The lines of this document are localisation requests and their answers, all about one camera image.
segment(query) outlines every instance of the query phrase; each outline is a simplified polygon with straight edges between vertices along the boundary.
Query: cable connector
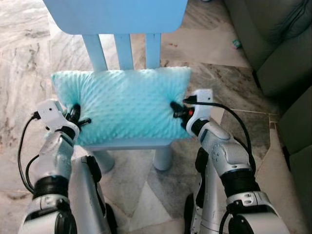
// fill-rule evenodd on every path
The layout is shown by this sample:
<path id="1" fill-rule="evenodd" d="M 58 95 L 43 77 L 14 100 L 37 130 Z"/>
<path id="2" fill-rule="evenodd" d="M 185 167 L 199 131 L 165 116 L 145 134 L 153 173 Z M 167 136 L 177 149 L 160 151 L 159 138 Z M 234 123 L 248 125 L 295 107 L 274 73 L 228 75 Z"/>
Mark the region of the cable connector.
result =
<path id="1" fill-rule="evenodd" d="M 32 118 L 33 118 L 33 119 L 35 119 L 35 118 L 36 118 L 36 119 L 41 119 L 41 117 L 40 117 L 40 115 L 39 115 L 39 112 L 38 112 L 38 111 L 34 112 Z"/>

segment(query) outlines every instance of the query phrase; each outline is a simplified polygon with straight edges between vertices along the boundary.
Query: chair seat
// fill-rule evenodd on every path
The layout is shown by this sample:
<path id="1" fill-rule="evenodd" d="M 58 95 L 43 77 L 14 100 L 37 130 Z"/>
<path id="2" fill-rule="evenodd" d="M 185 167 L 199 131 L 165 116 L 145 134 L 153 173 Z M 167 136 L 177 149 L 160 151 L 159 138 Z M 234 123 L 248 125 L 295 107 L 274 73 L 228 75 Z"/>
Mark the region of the chair seat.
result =
<path id="1" fill-rule="evenodd" d="M 172 141 L 172 139 L 113 139 L 83 148 L 89 151 L 158 149 L 168 147 Z"/>

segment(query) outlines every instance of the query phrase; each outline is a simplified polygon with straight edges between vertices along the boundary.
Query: chair leg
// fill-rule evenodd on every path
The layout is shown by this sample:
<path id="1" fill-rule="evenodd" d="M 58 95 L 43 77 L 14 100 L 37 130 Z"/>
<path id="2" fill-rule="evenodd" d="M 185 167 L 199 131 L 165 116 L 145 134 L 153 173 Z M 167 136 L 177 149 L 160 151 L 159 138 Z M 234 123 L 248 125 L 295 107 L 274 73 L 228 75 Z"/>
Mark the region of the chair leg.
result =
<path id="1" fill-rule="evenodd" d="M 160 171 L 168 170 L 172 165 L 171 144 L 163 148 L 156 149 L 153 157 L 153 165 Z"/>
<path id="2" fill-rule="evenodd" d="M 89 151 L 90 155 L 96 158 L 102 174 L 109 172 L 115 165 L 115 159 L 106 151 Z"/>

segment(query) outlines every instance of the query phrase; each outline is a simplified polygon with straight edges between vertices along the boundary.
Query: chair backrest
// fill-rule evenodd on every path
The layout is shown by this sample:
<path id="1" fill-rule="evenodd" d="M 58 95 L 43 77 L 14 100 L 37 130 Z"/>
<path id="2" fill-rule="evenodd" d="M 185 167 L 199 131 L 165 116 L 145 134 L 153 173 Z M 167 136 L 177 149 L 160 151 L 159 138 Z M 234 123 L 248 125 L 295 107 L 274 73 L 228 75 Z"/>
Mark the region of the chair backrest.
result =
<path id="1" fill-rule="evenodd" d="M 99 34 L 114 34 L 121 69 L 133 69 L 131 33 L 145 33 L 146 67 L 160 66 L 161 33 L 182 24 L 187 0 L 43 0 L 58 27 L 81 34 L 95 71 L 107 70 Z"/>

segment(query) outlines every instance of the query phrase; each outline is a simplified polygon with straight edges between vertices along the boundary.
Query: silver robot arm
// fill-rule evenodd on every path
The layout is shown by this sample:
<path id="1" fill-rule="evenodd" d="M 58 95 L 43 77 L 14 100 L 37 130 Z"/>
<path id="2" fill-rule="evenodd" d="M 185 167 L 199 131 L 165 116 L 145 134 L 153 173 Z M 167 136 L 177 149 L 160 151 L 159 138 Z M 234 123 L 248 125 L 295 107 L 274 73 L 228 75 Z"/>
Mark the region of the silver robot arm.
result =
<path id="1" fill-rule="evenodd" d="M 24 216 L 19 234 L 76 234 L 77 227 L 68 199 L 71 156 L 79 135 L 80 106 L 64 116 L 60 104 L 46 100 L 38 105 L 38 114 L 50 136 L 34 162 L 33 200 Z"/>
<path id="2" fill-rule="evenodd" d="M 255 181 L 246 148 L 209 119 L 209 106 L 196 104 L 212 102 L 212 92 L 196 91 L 186 101 L 194 104 L 183 107 L 185 115 L 182 116 L 182 126 L 186 126 L 188 133 L 198 138 L 202 147 L 195 163 L 200 186 L 194 192 L 189 233 L 222 233 L 225 219 L 221 221 L 222 227 L 217 229 L 216 219 L 211 212 L 217 206 L 213 204 L 217 200 L 214 200 L 215 193 L 211 190 L 216 189 L 214 180 L 219 177 L 227 196 L 227 213 L 233 216 L 229 222 L 230 234 L 289 234 L 268 196 Z M 174 116 L 180 117 L 181 114 L 175 113 Z"/>

